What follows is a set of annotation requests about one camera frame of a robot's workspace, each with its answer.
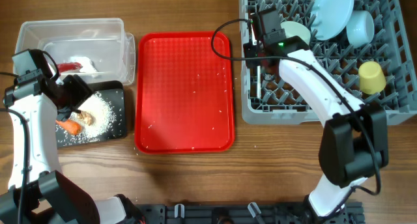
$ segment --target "light blue plate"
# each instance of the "light blue plate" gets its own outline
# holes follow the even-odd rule
[[[318,31],[318,40],[334,38],[351,18],[354,0],[315,0],[310,17],[316,15],[311,32]]]

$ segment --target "yellow cup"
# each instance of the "yellow cup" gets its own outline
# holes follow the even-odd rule
[[[359,88],[363,93],[375,94],[386,86],[386,80],[381,66],[369,61],[359,67]]]

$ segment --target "cable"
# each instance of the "cable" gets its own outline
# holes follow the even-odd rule
[[[26,182],[27,182],[27,173],[29,172],[28,168],[28,154],[29,154],[29,130],[27,129],[27,121],[23,115],[18,113],[15,110],[0,108],[0,112],[7,112],[16,115],[23,126],[24,134],[24,148],[23,148],[23,179],[22,186],[20,188],[20,201],[18,208],[18,223],[23,223],[23,213],[25,212],[25,202],[26,202]]]
[[[340,94],[340,92],[333,86],[333,84],[322,73],[320,73],[313,65],[308,64],[308,63],[306,63],[304,61],[301,61],[299,59],[292,58],[292,57],[269,56],[269,57],[248,57],[248,58],[239,57],[239,58],[234,58],[234,57],[227,57],[227,56],[222,55],[222,54],[220,54],[216,51],[216,48],[214,47],[214,38],[216,37],[216,34],[221,29],[223,29],[225,26],[230,25],[232,23],[239,22],[239,21],[245,21],[248,24],[250,24],[252,22],[251,20],[247,20],[247,19],[235,19],[235,20],[231,20],[231,21],[228,21],[228,22],[224,23],[223,25],[219,26],[219,28],[217,28],[214,31],[213,36],[211,38],[211,48],[217,56],[219,56],[223,59],[230,60],[230,61],[258,61],[258,60],[263,60],[263,59],[285,59],[285,60],[288,60],[288,61],[293,61],[293,62],[296,62],[298,64],[304,65],[305,67],[309,68],[311,71],[316,73],[332,89],[332,91],[340,99],[341,103],[343,105],[345,105],[346,108],[351,112],[352,118],[357,122],[357,124],[359,126],[359,129],[362,132],[363,137],[365,138],[366,144],[368,145],[368,149],[369,149],[369,152],[370,152],[371,157],[372,157],[373,167],[374,167],[374,170],[375,170],[375,180],[376,180],[376,183],[377,183],[376,190],[371,191],[371,190],[369,190],[365,187],[362,187],[362,186],[352,186],[350,191],[348,192],[348,194],[346,194],[346,196],[343,198],[343,200],[336,206],[336,208],[329,215],[324,217],[324,219],[326,220],[326,219],[329,219],[329,218],[333,217],[334,215],[337,215],[338,210],[346,203],[347,199],[352,195],[353,192],[356,191],[356,189],[360,189],[360,190],[362,190],[362,191],[364,191],[364,192],[366,192],[370,195],[378,195],[381,192],[381,174],[379,172],[379,166],[378,166],[378,163],[377,163],[377,160],[376,160],[376,155],[375,155],[375,150],[373,148],[372,140],[369,137],[369,135],[368,135],[368,133],[365,129],[365,126],[363,125],[362,121],[359,119],[356,112],[347,103],[346,98],[343,97]]]
[[[42,53],[47,55],[51,59],[53,65],[55,66],[55,75],[53,77],[51,77],[51,79],[53,81],[57,81],[58,77],[59,77],[59,69],[58,69],[57,63],[55,63],[55,61],[52,59],[52,56],[48,52],[42,51]]]
[[[6,76],[12,76],[12,77],[19,77],[19,75],[17,75],[17,74],[12,74],[12,73],[8,73],[8,72],[0,72],[0,75],[6,75]]]

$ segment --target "wooden table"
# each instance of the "wooden table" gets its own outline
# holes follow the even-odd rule
[[[414,0],[401,0],[412,51],[417,51]],[[0,71],[12,71],[20,26],[31,20],[121,18],[136,42],[150,32],[209,31],[238,18],[238,0],[0,0]],[[224,29],[240,55],[238,25]],[[240,63],[234,63],[234,77]],[[118,193],[134,203],[275,203],[301,201],[322,174],[318,162],[322,126],[254,126],[241,115],[240,78],[235,88],[236,141],[219,154],[150,156],[134,147],[135,85],[126,88],[126,138],[59,150],[63,173],[94,199]],[[0,90],[12,85],[0,76]],[[389,127],[390,164],[382,171],[382,193],[358,191],[369,223],[417,221],[417,119]],[[7,191],[13,160],[12,125],[0,123],[0,193]],[[374,179],[365,183],[374,189]]]

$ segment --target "red tray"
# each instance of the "red tray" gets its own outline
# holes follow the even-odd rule
[[[149,154],[221,152],[235,140],[231,62],[213,32],[151,33],[139,43],[135,143]],[[216,49],[230,56],[229,39]]]

